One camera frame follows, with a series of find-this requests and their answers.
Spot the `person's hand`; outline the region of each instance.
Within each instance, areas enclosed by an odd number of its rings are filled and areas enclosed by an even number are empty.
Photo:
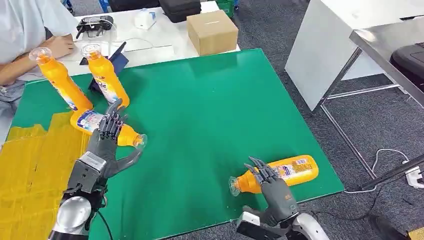
[[[259,216],[262,223],[271,227],[296,216],[298,205],[286,182],[278,177],[277,173],[262,160],[251,156],[249,159],[255,164],[257,170],[249,164],[244,165],[260,184],[260,190],[268,203],[268,208],[264,212],[260,212],[249,206],[244,206],[243,211]]]
[[[51,38],[41,43],[39,47],[49,48],[53,54],[53,57],[58,59],[72,53],[75,48],[75,44],[71,37],[52,36]]]

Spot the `gray carpet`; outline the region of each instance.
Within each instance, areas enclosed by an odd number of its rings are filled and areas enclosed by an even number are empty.
[[[77,15],[102,12],[97,0],[71,1]],[[370,177],[324,113],[318,111],[315,115],[311,114],[284,70],[308,3],[307,0],[240,0],[240,8],[234,17],[239,27],[238,43],[242,49],[263,49],[346,189],[353,190],[369,181]],[[386,83],[388,80],[384,75],[376,75],[344,81],[336,91],[351,91]],[[381,148],[400,150],[410,159],[424,153],[424,110],[398,89],[334,99],[326,105],[370,165],[375,160],[376,151]],[[400,165],[402,160],[398,153],[382,152],[376,174]],[[301,206],[315,212],[330,212],[340,218],[357,218],[368,212],[377,192],[340,193]],[[422,197],[423,191],[410,187],[405,177],[402,177],[383,187],[371,213],[391,220],[401,232],[414,230],[424,226]],[[379,239],[367,219],[342,220],[326,213],[317,214],[316,217],[332,240]],[[235,224],[232,222],[172,239],[247,238],[235,233]]]

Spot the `black chair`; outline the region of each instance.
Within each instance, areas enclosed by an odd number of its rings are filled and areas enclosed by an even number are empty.
[[[122,12],[160,7],[160,4],[158,0],[109,0],[109,6],[114,12]]]

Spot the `white shirt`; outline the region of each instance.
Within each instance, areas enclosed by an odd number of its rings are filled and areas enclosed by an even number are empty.
[[[46,40],[45,27],[53,36],[66,36],[77,25],[59,0],[0,0],[0,64],[38,47]]]

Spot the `bottle label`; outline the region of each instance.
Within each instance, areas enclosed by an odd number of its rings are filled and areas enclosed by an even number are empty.
[[[55,88],[56,89],[56,91],[59,93],[59,95],[63,98],[63,100],[65,100],[65,102],[69,105],[69,107],[70,107],[70,109],[72,109],[72,110],[74,110],[74,111],[76,111],[76,110],[78,110],[78,108],[77,108],[77,106],[75,105],[75,103],[74,103],[74,101],[72,101],[72,99],[64,92],[64,91],[61,91],[59,88],[57,88],[54,84],[53,84],[53,82],[51,82],[52,84],[52,86],[53,86],[53,88]]]
[[[103,93],[104,98],[106,98],[110,104],[116,102],[119,99],[115,89],[110,84],[107,84],[103,81],[103,79],[105,79],[104,77],[94,76],[94,79],[98,84],[101,92]]]
[[[93,110],[87,110],[76,120],[76,125],[82,129],[94,132],[94,130],[99,128],[102,118],[102,114]]]
[[[291,179],[309,173],[312,170],[312,165],[307,159],[302,158],[292,162],[292,164],[276,166],[272,169],[278,174],[279,178]]]

